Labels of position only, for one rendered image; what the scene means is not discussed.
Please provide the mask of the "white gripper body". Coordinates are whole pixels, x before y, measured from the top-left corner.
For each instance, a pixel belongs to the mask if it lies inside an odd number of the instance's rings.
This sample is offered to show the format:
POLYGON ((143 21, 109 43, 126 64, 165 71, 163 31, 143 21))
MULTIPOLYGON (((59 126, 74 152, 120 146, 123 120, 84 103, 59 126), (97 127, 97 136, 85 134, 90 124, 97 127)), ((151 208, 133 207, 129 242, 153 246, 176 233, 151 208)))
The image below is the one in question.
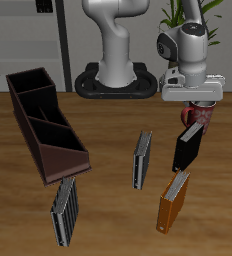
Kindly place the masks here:
POLYGON ((167 78, 160 78, 161 98, 164 101, 220 101, 223 99, 225 78, 222 75, 208 75, 206 81, 196 88, 186 88, 176 83, 167 83, 167 78))

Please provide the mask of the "red patterned mug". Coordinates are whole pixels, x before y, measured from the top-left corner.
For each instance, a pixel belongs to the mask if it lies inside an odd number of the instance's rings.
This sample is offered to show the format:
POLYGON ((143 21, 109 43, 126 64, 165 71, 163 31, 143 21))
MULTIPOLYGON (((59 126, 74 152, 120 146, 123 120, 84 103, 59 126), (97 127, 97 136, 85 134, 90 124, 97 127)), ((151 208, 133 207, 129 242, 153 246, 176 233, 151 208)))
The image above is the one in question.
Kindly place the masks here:
POLYGON ((202 124, 206 133, 215 106, 215 101, 190 101, 181 112, 181 121, 186 128, 194 122, 202 124))

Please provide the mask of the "dark brown desk caddy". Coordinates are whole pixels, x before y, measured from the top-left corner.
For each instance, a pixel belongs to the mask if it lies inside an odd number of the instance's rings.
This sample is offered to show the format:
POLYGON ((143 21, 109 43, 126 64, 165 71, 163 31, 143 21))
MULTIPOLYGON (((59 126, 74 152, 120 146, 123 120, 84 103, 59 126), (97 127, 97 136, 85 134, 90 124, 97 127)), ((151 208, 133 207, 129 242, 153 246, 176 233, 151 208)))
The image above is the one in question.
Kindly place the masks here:
POLYGON ((58 105, 44 68, 6 76, 14 115, 45 187, 92 170, 89 153, 58 105))

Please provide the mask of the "black book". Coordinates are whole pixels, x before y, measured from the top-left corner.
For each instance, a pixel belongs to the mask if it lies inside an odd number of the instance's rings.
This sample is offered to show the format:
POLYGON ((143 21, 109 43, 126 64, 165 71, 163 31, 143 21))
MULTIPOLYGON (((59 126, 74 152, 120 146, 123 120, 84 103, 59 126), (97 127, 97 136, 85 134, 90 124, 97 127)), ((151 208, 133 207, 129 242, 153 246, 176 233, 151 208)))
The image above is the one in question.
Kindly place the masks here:
POLYGON ((172 171, 184 171, 197 157, 204 126, 194 122, 177 138, 172 171))

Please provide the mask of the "green pot plant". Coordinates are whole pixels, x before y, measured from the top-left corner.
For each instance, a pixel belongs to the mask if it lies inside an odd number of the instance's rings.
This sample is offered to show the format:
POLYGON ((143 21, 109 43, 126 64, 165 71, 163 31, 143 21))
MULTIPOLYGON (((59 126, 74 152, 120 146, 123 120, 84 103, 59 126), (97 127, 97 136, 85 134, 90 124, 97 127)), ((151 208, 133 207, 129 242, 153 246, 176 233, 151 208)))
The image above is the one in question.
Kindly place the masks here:
MULTIPOLYGON (((205 0, 200 0, 200 1, 201 1, 200 3, 201 3, 201 10, 203 15, 210 9, 218 6, 223 2, 223 0, 210 0, 208 3, 202 6, 205 0)), ((167 18, 160 21, 158 26, 159 33, 165 32, 161 28, 162 24, 166 24, 168 29, 170 29, 170 28, 174 28, 179 25, 182 25, 185 21, 184 10, 183 10, 183 5, 181 0, 170 0, 170 3, 167 3, 167 5, 170 6, 171 15, 169 15, 167 11, 164 8, 162 8, 162 11, 167 16, 167 18)), ((211 41, 211 39, 216 36, 217 30, 218 28, 215 28, 211 31, 208 30, 208 41, 209 41, 208 46, 220 44, 220 41, 211 41)), ((178 63, 176 61, 169 61, 168 68, 174 68, 176 66, 178 66, 178 63)))

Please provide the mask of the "grey striped book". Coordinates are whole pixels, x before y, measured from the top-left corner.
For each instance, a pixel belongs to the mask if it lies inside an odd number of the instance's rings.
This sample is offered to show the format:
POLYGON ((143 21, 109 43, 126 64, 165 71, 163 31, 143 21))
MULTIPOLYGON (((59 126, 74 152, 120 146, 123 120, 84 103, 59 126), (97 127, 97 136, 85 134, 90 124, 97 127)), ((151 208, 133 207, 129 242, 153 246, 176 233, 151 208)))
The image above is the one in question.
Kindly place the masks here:
POLYGON ((69 246, 78 212, 75 179, 63 177, 50 210, 55 237, 59 246, 69 246))
POLYGON ((141 190, 149 166, 152 133, 141 132, 133 155, 132 187, 141 190))

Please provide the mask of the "orange book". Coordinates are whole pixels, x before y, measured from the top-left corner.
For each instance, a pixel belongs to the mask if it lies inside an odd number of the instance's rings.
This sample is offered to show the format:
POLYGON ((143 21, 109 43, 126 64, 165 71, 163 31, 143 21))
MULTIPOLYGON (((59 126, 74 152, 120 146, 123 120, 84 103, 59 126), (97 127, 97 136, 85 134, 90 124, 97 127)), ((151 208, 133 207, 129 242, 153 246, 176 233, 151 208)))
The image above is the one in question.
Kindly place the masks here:
POLYGON ((190 174, 178 170, 162 193, 157 218, 157 230, 167 234, 181 211, 190 174))

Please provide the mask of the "grey shelf unit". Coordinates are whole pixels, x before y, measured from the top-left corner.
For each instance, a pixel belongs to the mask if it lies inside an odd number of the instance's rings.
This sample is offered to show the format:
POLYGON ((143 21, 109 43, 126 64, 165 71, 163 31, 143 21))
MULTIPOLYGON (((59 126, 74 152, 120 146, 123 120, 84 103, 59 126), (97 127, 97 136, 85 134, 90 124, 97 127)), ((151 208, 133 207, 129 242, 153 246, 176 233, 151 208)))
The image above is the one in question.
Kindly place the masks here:
POLYGON ((8 74, 39 67, 72 90, 64 0, 0 0, 0 92, 8 74))

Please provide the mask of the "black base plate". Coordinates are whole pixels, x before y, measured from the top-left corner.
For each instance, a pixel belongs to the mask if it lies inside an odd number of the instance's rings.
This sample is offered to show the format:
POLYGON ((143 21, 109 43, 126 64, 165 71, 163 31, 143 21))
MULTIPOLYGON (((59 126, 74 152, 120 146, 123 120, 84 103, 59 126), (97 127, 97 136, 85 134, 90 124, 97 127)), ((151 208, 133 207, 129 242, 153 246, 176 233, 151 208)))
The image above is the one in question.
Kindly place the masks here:
POLYGON ((75 80, 75 90, 79 96, 87 99, 145 99, 153 96, 158 89, 157 79, 147 71, 141 62, 133 63, 137 79, 121 88, 110 88, 95 79, 98 63, 91 62, 75 80))

